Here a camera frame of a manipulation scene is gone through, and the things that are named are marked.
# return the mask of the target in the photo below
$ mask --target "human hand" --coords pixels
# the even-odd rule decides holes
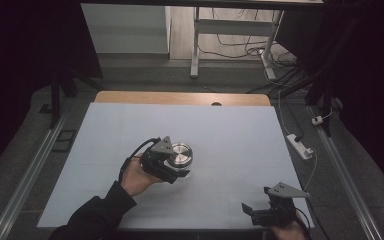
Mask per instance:
[[[273,232],[274,236],[278,240],[305,240],[304,230],[301,226],[293,221],[291,224],[284,228],[280,227],[270,227],[270,230]]]
[[[161,179],[143,171],[140,165],[141,155],[139,154],[132,158],[129,166],[123,173],[123,180],[120,183],[121,187],[132,197],[141,194],[154,183],[163,182]]]

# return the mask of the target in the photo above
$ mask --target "small black object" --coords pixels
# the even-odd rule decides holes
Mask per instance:
[[[178,177],[186,177],[188,175],[189,170],[179,170],[175,171],[174,169],[166,166],[164,164],[165,161],[167,161],[170,156],[174,153],[173,149],[171,148],[171,142],[169,137],[165,137],[164,139],[160,138],[153,138],[150,139],[143,144],[141,144],[133,154],[126,159],[123,166],[120,169],[120,175],[119,175],[119,181],[123,179],[123,173],[126,170],[127,166],[129,166],[129,163],[131,159],[136,155],[136,153],[144,147],[146,144],[152,142],[153,145],[148,147],[145,152],[140,157],[140,162],[142,165],[142,169],[165,181],[173,184]]]
[[[264,187],[264,193],[269,195],[270,209],[253,210],[251,207],[242,203],[242,210],[251,216],[252,225],[260,225],[262,227],[286,227],[292,223],[296,210],[292,198],[280,198],[269,194],[269,187]]]
[[[270,198],[270,208],[266,210],[253,210],[251,207],[242,203],[242,211],[249,215],[253,225],[262,227],[286,227],[293,221],[304,230],[306,239],[311,239],[310,226],[307,228],[297,216],[297,208],[294,205],[293,198],[308,198],[308,193],[279,183],[273,188],[264,187],[264,193]]]
[[[295,142],[299,142],[299,141],[301,141],[302,137],[303,137],[303,136],[298,136],[298,137],[296,137],[296,138],[294,139],[294,141],[295,141]]]

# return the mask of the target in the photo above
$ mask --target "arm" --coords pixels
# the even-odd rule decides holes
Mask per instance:
[[[304,231],[295,221],[284,228],[270,227],[277,240],[306,240]]]
[[[145,173],[140,159],[132,159],[121,183],[115,181],[104,199],[97,196],[77,209],[67,225],[57,228],[50,240],[99,239],[117,229],[122,216],[136,202],[132,197],[145,191],[150,185],[162,182]]]

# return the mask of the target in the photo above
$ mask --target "white table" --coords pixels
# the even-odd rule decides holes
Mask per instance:
[[[190,175],[135,197],[123,229],[261,228],[241,203],[267,209],[264,186],[299,188],[270,106],[92,103],[38,227],[64,225],[91,197],[104,197],[124,159],[148,138],[166,135],[192,147]],[[304,200],[295,204],[310,216]]]

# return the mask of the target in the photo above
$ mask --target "black curtain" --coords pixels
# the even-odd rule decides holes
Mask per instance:
[[[102,77],[80,4],[0,0],[0,154],[57,69]]]
[[[337,62],[341,119],[384,173],[384,1],[372,1]]]

